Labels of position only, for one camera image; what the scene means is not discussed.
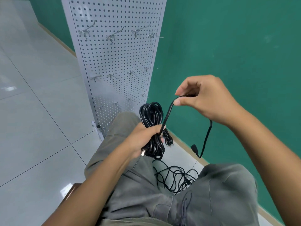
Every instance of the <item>fingernail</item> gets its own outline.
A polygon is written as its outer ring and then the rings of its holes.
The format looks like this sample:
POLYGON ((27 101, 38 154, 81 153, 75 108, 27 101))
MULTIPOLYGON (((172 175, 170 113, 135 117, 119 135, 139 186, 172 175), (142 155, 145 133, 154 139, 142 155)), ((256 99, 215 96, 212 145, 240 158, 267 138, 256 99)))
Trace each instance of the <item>fingernail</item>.
POLYGON ((180 100, 179 99, 175 99, 174 102, 173 102, 173 105, 175 105, 175 106, 181 105, 180 100))

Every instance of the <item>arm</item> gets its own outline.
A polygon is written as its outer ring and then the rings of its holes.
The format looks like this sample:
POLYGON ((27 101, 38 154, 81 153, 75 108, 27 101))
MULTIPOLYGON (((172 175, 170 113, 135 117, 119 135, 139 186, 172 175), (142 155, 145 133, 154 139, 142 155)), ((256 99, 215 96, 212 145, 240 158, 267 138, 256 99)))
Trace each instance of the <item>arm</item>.
POLYGON ((188 77, 174 105, 188 105, 229 127, 250 156, 286 225, 301 225, 301 160, 258 119, 243 109, 214 76, 188 77))
POLYGON ((160 131, 161 125, 145 128, 139 123, 133 132, 98 166, 94 173, 44 222, 43 226, 94 226, 108 196, 130 160, 160 131))

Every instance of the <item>baseboard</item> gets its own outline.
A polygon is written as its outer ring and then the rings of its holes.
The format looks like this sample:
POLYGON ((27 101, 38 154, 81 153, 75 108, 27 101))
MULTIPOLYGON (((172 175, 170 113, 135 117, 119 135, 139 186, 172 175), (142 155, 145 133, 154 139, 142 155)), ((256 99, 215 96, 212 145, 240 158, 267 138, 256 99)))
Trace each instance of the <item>baseboard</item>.
MULTIPOLYGON (((192 151, 192 149, 186 143, 184 143, 182 140, 180 140, 175 134, 173 134, 169 129, 168 129, 168 132, 170 133, 174 142, 177 143, 181 148, 183 148, 188 154, 190 154, 199 163, 201 163, 203 166, 206 166, 209 164, 205 159, 203 159, 203 158, 199 159, 198 156, 192 151)), ((258 213, 262 217, 264 217, 271 225, 284 226, 282 223, 280 223, 278 220, 276 220, 271 214, 269 214, 266 210, 264 210, 261 206, 259 206, 258 213)))
POLYGON ((44 25, 42 25, 40 22, 38 22, 38 25, 47 32, 52 38, 54 38, 60 45, 62 45, 67 51, 69 51, 72 55, 76 57, 75 52, 69 48, 63 41, 61 41, 59 38, 57 38, 52 32, 50 32, 44 25))

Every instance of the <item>left hand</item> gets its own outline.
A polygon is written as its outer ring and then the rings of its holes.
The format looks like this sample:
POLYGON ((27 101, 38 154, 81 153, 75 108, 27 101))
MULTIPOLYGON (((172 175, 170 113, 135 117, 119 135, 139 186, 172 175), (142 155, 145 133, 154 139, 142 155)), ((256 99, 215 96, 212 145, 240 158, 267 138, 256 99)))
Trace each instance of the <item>left hand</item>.
POLYGON ((122 144, 125 144, 126 148, 132 152, 132 158, 137 158, 141 155, 141 148, 149 142, 154 134, 160 132, 161 127, 162 125, 158 124, 146 128, 140 122, 122 144))

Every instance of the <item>hand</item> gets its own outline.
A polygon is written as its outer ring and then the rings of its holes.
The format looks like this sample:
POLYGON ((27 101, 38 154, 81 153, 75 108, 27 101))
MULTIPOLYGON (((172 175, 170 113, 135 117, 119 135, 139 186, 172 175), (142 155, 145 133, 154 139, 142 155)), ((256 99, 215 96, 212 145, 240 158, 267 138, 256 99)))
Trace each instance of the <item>hand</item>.
POLYGON ((235 119, 237 111, 243 108, 236 102, 220 78, 213 75, 191 76, 178 87, 175 95, 194 94, 196 97, 183 97, 174 101, 174 105, 188 105, 203 116, 228 125, 235 119))
POLYGON ((126 144, 126 147, 130 149, 132 158, 137 158, 141 155, 141 148, 149 142, 154 134, 160 132, 161 127, 162 125, 158 124, 146 128, 140 122, 122 144, 126 144))

